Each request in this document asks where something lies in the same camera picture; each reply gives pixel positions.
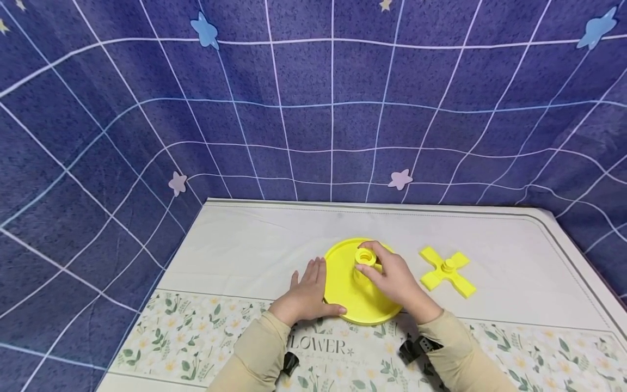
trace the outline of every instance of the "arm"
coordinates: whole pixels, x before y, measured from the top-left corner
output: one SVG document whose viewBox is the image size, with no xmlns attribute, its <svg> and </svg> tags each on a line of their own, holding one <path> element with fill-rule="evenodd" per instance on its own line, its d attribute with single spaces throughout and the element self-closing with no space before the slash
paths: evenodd
<svg viewBox="0 0 627 392">
<path fill-rule="evenodd" d="M 452 392 L 514 392 L 505 373 L 481 350 L 468 329 L 452 313 L 418 325 L 418 331 L 443 348 L 427 356 Z"/>
<path fill-rule="evenodd" d="M 290 327 L 272 313 L 254 320 L 235 343 L 233 355 L 207 392 L 269 392 L 283 369 Z"/>
<path fill-rule="evenodd" d="M 443 346 L 427 353 L 427 356 L 451 392 L 516 390 L 461 321 L 443 310 L 420 288 L 402 257 L 391 253 L 377 241 L 367 241 L 361 246 L 374 251 L 384 273 L 380 274 L 366 265 L 358 265 L 359 271 L 411 314 L 423 336 Z"/>
<path fill-rule="evenodd" d="M 207 392 L 274 391 L 292 326 L 299 320 L 346 313 L 340 305 L 322 302 L 326 278 L 323 258 L 309 261 L 300 283 L 294 272 L 290 290 L 246 328 Z"/>
</svg>

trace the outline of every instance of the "yellow round base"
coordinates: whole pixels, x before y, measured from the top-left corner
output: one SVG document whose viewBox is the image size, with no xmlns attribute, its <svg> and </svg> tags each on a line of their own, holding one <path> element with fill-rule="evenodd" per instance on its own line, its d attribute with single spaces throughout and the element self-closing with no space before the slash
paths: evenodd
<svg viewBox="0 0 627 392">
<path fill-rule="evenodd" d="M 335 244 L 327 254 L 327 284 L 324 299 L 347 309 L 341 317 L 361 326 L 374 326 L 392 319 L 401 306 L 390 301 L 363 274 L 355 269 L 357 247 L 368 238 L 351 238 Z"/>
</svg>

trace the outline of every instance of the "white table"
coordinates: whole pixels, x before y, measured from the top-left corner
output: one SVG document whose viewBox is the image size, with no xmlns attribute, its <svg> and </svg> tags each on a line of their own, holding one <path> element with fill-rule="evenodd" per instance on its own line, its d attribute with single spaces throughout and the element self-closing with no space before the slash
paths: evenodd
<svg viewBox="0 0 627 392">
<path fill-rule="evenodd" d="M 432 269 L 418 254 L 424 247 L 442 257 L 464 253 L 471 262 L 461 273 L 477 292 L 464 299 L 443 282 L 431 295 L 468 324 L 523 390 L 571 380 L 627 391 L 627 313 L 545 211 L 210 199 L 99 392 L 201 391 L 242 328 L 287 290 L 291 273 L 352 237 L 387 243 L 416 279 Z M 301 326 L 290 348 L 301 366 L 278 390 L 439 390 L 428 365 L 403 367 L 394 353 L 410 324 L 400 315 L 382 330 L 342 320 Z"/>
</svg>

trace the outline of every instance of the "grid pattern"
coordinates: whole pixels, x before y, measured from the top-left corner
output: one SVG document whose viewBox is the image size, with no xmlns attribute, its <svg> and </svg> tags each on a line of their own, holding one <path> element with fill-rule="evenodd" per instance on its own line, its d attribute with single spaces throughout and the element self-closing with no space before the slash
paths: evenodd
<svg viewBox="0 0 627 392">
<path fill-rule="evenodd" d="M 3 391 L 95 390 L 208 196 L 541 207 L 627 300 L 612 1 L 54 3 L 0 2 Z"/>
</svg>

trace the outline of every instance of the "light blue star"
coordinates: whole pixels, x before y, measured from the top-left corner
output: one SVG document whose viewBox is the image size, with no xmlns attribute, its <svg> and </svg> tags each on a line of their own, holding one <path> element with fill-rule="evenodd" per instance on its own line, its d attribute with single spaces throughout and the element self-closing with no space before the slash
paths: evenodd
<svg viewBox="0 0 627 392">
<path fill-rule="evenodd" d="M 618 9 L 617 6 L 610 9 L 608 13 L 600 18 L 593 18 L 586 23 L 586 34 L 579 40 L 577 49 L 583 48 L 587 45 L 589 50 L 592 50 L 601 41 L 604 34 L 607 34 L 610 30 L 616 26 L 618 21 L 614 19 L 614 14 Z"/>
<path fill-rule="evenodd" d="M 198 33 L 200 45 L 202 45 L 203 48 L 211 45 L 216 48 L 216 50 L 220 50 L 218 41 L 216 41 L 218 29 L 216 29 L 213 24 L 207 22 L 207 19 L 204 17 L 202 12 L 198 11 L 198 20 L 192 19 L 190 23 L 194 30 Z"/>
</svg>

